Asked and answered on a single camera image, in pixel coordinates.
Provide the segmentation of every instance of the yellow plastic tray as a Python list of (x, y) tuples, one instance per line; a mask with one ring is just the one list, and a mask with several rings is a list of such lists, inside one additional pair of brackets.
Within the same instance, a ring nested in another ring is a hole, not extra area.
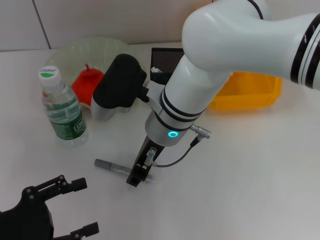
[(281, 95), (282, 79), (250, 72), (234, 72), (208, 106), (216, 111), (265, 108)]

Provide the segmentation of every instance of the white table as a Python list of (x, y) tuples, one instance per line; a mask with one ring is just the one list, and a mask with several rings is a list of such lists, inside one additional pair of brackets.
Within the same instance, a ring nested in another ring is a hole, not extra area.
[[(136, 45), (148, 68), (151, 47)], [(320, 92), (289, 81), (270, 108), (205, 112), (196, 121), (212, 131), (179, 164), (151, 169), (155, 184), (96, 168), (95, 158), (131, 167), (146, 136), (149, 107), (100, 123), (85, 112), (88, 142), (56, 144), (43, 112), (38, 70), (54, 50), (0, 53), (0, 210), (22, 190), (64, 174), (85, 177), (88, 189), (47, 202), (54, 236), (98, 222), (90, 240), (318, 240), (320, 238)], [(165, 148), (158, 162), (178, 159), (195, 137)]]

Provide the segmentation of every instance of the plastic bottle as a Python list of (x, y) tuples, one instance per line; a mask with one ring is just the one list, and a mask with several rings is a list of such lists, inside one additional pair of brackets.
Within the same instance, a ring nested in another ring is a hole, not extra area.
[(68, 146), (83, 144), (88, 131), (76, 94), (62, 82), (55, 66), (43, 67), (38, 76), (42, 85), (42, 104), (57, 137)]

